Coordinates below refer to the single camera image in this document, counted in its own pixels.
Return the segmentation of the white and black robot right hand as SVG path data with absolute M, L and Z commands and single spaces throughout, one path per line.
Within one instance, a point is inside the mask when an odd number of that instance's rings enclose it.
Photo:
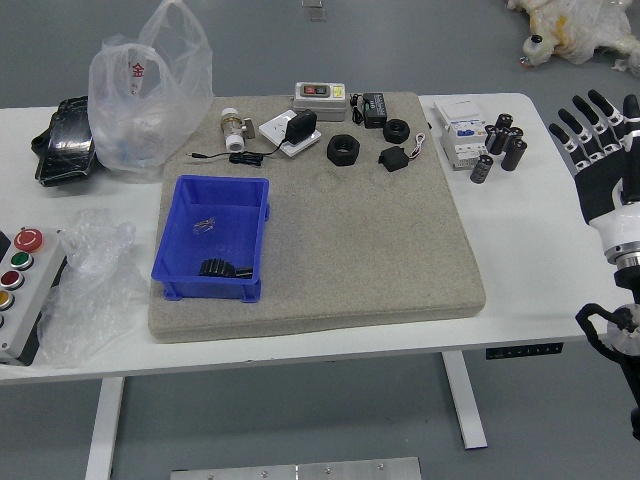
M 582 124 L 565 109 L 563 124 L 549 125 L 576 169 L 574 183 L 587 225 L 598 231 L 607 261 L 623 269 L 639 264 L 639 101 L 614 107 L 596 90 L 573 104 Z

